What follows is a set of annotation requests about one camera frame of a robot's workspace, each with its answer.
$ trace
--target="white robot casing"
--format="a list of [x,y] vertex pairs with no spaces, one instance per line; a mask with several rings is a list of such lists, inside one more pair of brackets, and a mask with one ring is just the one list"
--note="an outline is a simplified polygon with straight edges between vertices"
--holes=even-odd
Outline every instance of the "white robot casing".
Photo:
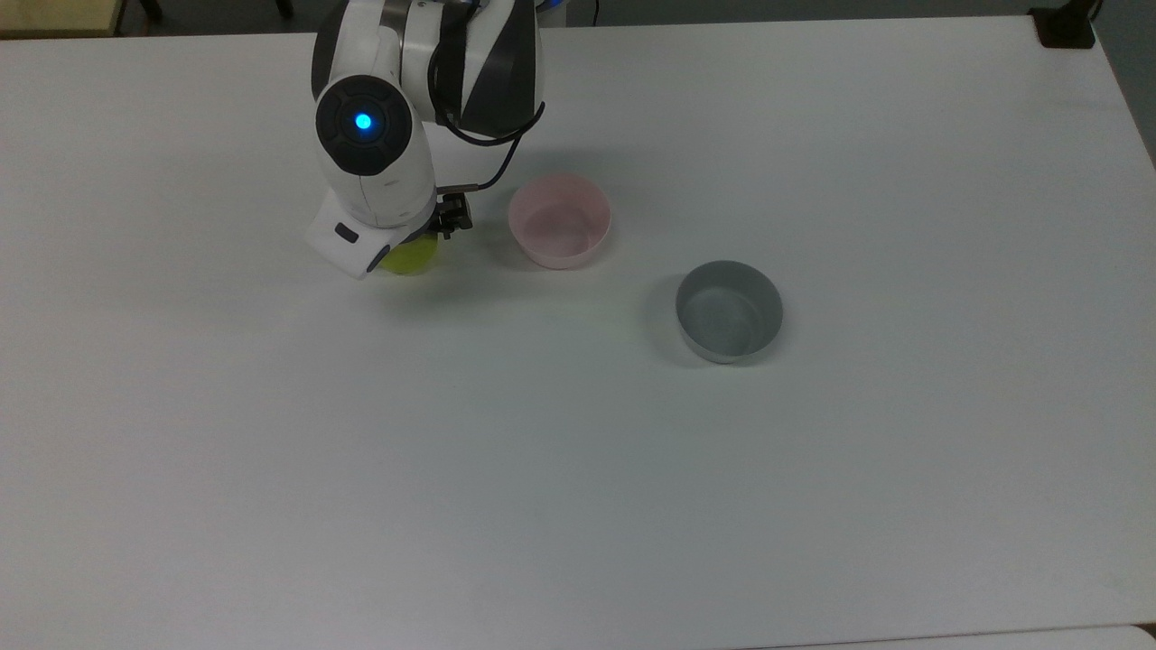
[[[496,59],[495,68],[503,64],[509,67],[509,56],[503,60],[503,52],[496,57],[494,52],[509,32],[506,28],[516,6],[524,1],[492,0],[469,21],[461,61],[459,116],[470,110],[470,98],[480,80],[482,84],[487,82],[483,71],[490,65],[490,57]],[[335,16],[340,17],[340,28],[331,25],[336,28],[336,38],[329,68],[327,73],[323,71],[325,86],[320,91],[318,59],[326,53],[319,52],[325,49],[319,34],[314,50],[314,145],[329,191],[305,239],[356,279],[369,274],[398,244],[424,232],[437,206],[433,164],[422,120],[437,118],[429,97],[428,71],[447,20],[443,16],[444,8],[440,2],[410,0],[349,0],[339,6],[341,13],[335,12]],[[521,20],[525,24],[525,15]],[[536,22],[533,34],[531,93],[536,105],[542,87]],[[488,90],[490,105],[483,104],[484,97],[475,105],[492,109],[494,91]],[[362,99],[368,103],[358,103]],[[361,110],[362,105],[368,109]],[[373,142],[360,138],[369,130],[350,125],[354,115],[372,123],[373,128],[380,127],[378,121],[385,125],[384,133],[377,132],[378,149],[366,154],[366,148],[373,149]],[[371,158],[369,163],[377,164],[366,163],[366,155]]]

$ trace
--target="black bracket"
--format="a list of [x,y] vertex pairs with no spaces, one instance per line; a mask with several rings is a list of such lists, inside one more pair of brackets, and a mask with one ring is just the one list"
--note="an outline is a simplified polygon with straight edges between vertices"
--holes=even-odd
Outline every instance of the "black bracket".
[[1097,0],[1072,0],[1059,9],[1036,7],[1028,15],[1036,21],[1036,34],[1044,47],[1091,50],[1096,34],[1088,14]]
[[466,194],[455,192],[446,194],[443,199],[433,208],[433,217],[430,219],[427,232],[435,232],[449,239],[454,230],[469,230],[474,227]]

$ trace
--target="black cable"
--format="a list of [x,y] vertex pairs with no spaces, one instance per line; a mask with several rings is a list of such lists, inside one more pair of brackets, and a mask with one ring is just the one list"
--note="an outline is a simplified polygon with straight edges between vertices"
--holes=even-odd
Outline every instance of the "black cable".
[[489,190],[490,187],[494,186],[495,183],[498,182],[499,178],[502,178],[502,175],[505,173],[505,168],[510,167],[510,161],[513,160],[513,153],[518,150],[519,142],[521,142],[520,135],[518,136],[518,139],[513,141],[512,145],[510,145],[510,150],[506,152],[506,157],[505,160],[502,161],[502,167],[498,168],[498,172],[494,175],[494,178],[490,178],[486,183],[479,185],[477,186],[479,190]]
[[[466,27],[469,24],[470,19],[473,19],[474,14],[477,12],[479,7],[477,0],[468,0],[468,1],[469,1],[469,8],[466,10],[466,14],[462,17],[461,22],[459,22],[458,25],[454,27],[454,29],[466,29]],[[490,140],[483,140],[481,138],[475,138],[473,135],[469,135],[468,133],[461,131],[460,128],[458,128],[457,125],[453,124],[453,120],[450,119],[449,112],[445,110],[445,104],[443,103],[442,97],[437,94],[436,90],[437,64],[440,51],[442,51],[442,43],[439,42],[437,45],[433,46],[433,52],[430,54],[429,66],[425,68],[425,86],[429,88],[430,104],[433,106],[433,113],[436,116],[436,119],[438,119],[442,123],[442,126],[445,126],[447,130],[450,130],[450,133],[453,133],[459,139],[469,142],[470,145],[477,147],[497,147],[498,145],[505,145],[507,142],[512,142],[512,145],[510,145],[510,150],[506,152],[505,160],[502,161],[502,167],[498,168],[498,172],[494,175],[494,178],[490,178],[488,182],[482,183],[481,185],[470,184],[470,185],[451,185],[447,187],[438,187],[438,193],[444,194],[452,191],[476,192],[480,190],[488,190],[489,187],[492,187],[498,182],[498,179],[502,178],[502,175],[505,173],[506,168],[510,167],[510,161],[513,158],[513,153],[518,150],[518,143],[521,142],[521,136],[525,135],[531,128],[533,128],[534,125],[538,124],[538,120],[542,118],[542,113],[546,112],[546,102],[539,104],[538,111],[534,112],[534,117],[532,117],[529,121],[521,125],[518,130],[516,130],[512,133],[507,133],[505,135],[502,135],[499,138],[494,138]]]

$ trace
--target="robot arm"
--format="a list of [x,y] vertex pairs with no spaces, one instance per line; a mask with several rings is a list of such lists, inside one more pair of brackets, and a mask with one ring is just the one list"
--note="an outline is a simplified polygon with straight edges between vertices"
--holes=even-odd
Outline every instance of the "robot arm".
[[464,209],[464,197],[437,202],[422,123],[510,141],[540,115],[541,76],[533,0],[481,10],[342,1],[313,50],[316,149],[331,189],[306,241],[361,279],[398,244],[437,228],[439,206]]

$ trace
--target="wooden surface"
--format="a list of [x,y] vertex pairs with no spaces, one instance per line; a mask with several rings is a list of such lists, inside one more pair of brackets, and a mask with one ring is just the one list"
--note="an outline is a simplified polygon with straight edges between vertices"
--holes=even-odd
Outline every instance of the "wooden surface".
[[125,0],[0,0],[0,38],[111,36]]

